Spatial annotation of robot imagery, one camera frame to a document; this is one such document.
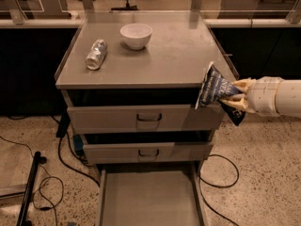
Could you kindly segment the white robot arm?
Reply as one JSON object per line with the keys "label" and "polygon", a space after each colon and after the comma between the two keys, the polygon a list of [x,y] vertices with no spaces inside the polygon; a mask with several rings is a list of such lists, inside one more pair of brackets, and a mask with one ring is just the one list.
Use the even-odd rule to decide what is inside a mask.
{"label": "white robot arm", "polygon": [[222,99],[226,105],[261,116],[301,118],[300,80],[265,76],[242,79],[232,84],[241,94]]}

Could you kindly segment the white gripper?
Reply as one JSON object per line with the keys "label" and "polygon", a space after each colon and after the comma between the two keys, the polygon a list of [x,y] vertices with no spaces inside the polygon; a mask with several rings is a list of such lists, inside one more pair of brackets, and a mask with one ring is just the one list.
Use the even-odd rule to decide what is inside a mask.
{"label": "white gripper", "polygon": [[238,101],[222,99],[221,102],[247,113],[257,113],[261,116],[278,116],[276,95],[282,81],[283,79],[280,77],[268,76],[258,80],[247,78],[234,81],[233,86],[246,94],[246,98]]}

